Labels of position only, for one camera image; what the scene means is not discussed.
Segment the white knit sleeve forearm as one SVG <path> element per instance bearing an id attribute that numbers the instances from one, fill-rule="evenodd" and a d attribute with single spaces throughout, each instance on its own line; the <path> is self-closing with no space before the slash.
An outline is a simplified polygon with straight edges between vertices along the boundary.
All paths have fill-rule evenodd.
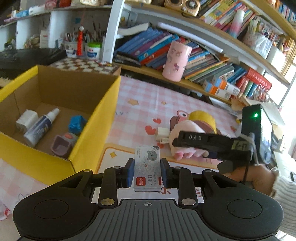
<path id="1" fill-rule="evenodd" d="M 283 209 L 280 230 L 295 237 L 295 182 L 278 175 L 273 184 L 273 198 Z"/>

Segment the person's right hand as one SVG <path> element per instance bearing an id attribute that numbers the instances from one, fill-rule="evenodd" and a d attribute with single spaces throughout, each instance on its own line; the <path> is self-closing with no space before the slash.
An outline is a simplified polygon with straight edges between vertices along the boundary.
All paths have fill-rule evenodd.
<path id="1" fill-rule="evenodd" d="M 224 176 L 237 182 L 251 182 L 255 190 L 271 197 L 275 196 L 273 185 L 278 177 L 277 168 L 269 170 L 264 165 L 258 165 L 250 166 L 247 170 L 247 167 L 239 167 Z"/>

